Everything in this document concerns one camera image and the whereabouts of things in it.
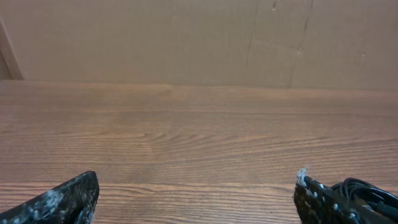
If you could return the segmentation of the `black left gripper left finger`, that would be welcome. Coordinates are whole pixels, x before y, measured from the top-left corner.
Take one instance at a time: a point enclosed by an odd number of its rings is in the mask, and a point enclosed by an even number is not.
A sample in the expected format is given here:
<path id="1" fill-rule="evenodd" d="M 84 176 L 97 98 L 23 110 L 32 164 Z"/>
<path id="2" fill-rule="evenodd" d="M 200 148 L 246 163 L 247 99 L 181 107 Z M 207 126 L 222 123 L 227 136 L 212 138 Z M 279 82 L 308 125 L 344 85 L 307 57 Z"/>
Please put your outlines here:
<path id="1" fill-rule="evenodd" d="M 100 187 L 86 171 L 1 213 L 1 224 L 92 224 Z"/>

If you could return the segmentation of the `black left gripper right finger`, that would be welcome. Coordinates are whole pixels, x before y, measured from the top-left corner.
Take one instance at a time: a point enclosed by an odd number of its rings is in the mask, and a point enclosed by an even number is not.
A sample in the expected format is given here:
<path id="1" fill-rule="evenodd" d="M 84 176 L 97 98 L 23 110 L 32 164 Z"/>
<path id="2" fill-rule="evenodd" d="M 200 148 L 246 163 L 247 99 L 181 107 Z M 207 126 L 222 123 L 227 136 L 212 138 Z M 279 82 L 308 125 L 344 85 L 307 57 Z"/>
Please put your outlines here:
<path id="1" fill-rule="evenodd" d="M 355 178 L 328 187 L 300 169 L 294 204 L 302 223 L 397 224 L 397 196 Z"/>

